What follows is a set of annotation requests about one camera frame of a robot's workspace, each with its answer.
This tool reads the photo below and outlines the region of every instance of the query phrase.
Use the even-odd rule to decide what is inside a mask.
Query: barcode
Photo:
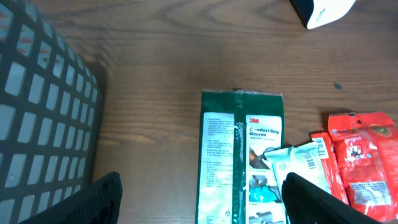
[[[304,154],[304,159],[307,161],[308,168],[315,169],[315,162],[310,153]]]
[[[325,147],[323,147],[323,139],[317,139],[315,142],[318,144],[318,154],[319,156],[325,156],[326,155],[326,150]]]

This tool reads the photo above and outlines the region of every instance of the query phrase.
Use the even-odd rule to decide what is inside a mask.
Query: red snack bag
[[[348,205],[346,190],[338,170],[336,155],[333,148],[333,141],[326,132],[311,134],[312,141],[318,144],[318,154],[321,159],[326,181],[328,182],[331,194]]]
[[[337,163],[351,206],[377,221],[398,216],[398,135],[384,113],[329,117]]]

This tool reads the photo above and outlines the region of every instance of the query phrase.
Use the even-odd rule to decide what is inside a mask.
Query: gray basket
[[[0,1],[0,223],[19,223],[90,179],[103,95],[33,4]]]

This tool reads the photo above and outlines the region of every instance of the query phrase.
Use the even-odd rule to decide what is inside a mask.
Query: wood grain
[[[311,31],[282,0],[36,4],[108,78],[93,175],[120,172],[120,223],[194,222],[204,88],[283,93],[289,144],[309,140],[329,113],[398,121],[396,0],[358,0]]]

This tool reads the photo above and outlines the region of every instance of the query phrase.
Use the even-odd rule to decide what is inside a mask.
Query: white object
[[[354,3],[355,0],[292,0],[307,29],[314,29],[342,18]]]

